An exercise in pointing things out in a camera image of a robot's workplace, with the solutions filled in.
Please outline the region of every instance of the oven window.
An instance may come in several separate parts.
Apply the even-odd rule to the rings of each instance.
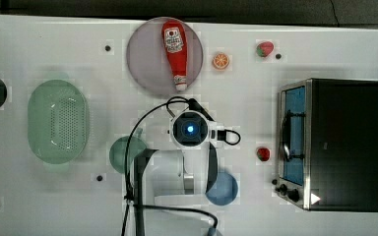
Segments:
[[[284,114],[287,112],[300,114],[305,112],[305,87],[294,88],[285,92]],[[284,161],[283,178],[303,186],[304,127],[303,117],[290,117],[290,161]]]

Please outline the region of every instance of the pink plate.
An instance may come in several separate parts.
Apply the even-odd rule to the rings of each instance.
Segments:
[[[177,93],[161,37],[161,27],[168,20],[176,19],[154,18],[142,24],[127,46],[127,64],[132,77],[141,87],[156,95]],[[188,46],[186,80],[189,88],[201,72],[204,53],[198,35],[181,23]]]

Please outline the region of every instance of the orange slice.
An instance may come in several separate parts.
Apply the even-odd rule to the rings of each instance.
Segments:
[[[222,52],[217,53],[213,59],[213,65],[217,70],[225,69],[229,64],[229,57]]]

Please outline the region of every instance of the gray floor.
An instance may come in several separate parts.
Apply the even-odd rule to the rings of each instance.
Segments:
[[[332,0],[341,26],[378,25],[378,0]],[[193,22],[336,26],[330,0],[0,0],[6,13]]]

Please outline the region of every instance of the oven knob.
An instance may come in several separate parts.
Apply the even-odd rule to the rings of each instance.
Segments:
[[[289,190],[289,191],[287,191],[287,197],[294,202],[298,202],[299,201],[299,192],[296,189]]]
[[[281,193],[282,196],[286,196],[287,186],[282,184],[277,188],[277,191]]]

